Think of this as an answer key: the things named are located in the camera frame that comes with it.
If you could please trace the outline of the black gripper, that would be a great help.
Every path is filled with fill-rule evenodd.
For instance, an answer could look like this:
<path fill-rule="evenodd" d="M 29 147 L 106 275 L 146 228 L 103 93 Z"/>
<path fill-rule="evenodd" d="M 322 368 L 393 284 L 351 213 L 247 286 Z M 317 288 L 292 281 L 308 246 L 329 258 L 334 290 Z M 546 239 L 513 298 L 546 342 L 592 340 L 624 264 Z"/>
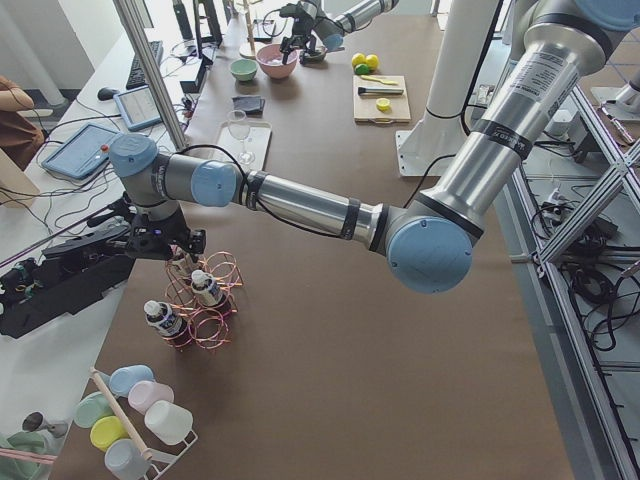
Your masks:
<path fill-rule="evenodd" d="M 151 220 L 147 214 L 135 214 L 129 220 L 130 230 L 125 253 L 134 259 L 170 260 L 173 246 L 186 252 L 191 265 L 206 247 L 206 231 L 191 230 L 182 213 L 173 213 L 162 220 Z"/>
<path fill-rule="evenodd" d="M 313 34 L 292 33 L 289 37 L 284 37 L 280 44 L 282 62 L 287 63 L 289 57 L 297 50 L 300 50 L 300 63 L 319 63 L 325 60 L 325 48 L 316 46 L 316 37 Z"/>

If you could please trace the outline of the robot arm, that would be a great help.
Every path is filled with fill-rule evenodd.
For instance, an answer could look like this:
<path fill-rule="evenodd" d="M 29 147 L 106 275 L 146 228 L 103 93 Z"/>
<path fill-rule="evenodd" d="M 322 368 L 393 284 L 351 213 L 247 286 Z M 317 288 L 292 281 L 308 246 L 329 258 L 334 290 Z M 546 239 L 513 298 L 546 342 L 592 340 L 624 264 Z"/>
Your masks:
<path fill-rule="evenodd" d="M 488 110 L 435 186 L 406 207 L 371 206 L 263 171 L 164 155 L 140 135 L 111 146 L 110 162 L 136 208 L 127 251 L 168 259 L 173 245 L 195 253 L 182 202 L 238 203 L 305 230 L 355 240 L 383 255 L 393 275 L 422 293 L 455 287 L 472 263 L 483 216 L 577 81 L 600 70 L 639 25 L 635 1 L 544 1 L 533 7 L 524 51 Z"/>
<path fill-rule="evenodd" d="M 283 59 L 287 60 L 295 50 L 314 55 L 317 41 L 327 52 L 338 51 L 346 35 L 364 28 L 378 15 L 392 11 L 397 4 L 396 0 L 364 0 L 332 18 L 320 1 L 288 3 L 279 10 L 281 18 L 293 20 L 291 33 L 280 44 Z"/>

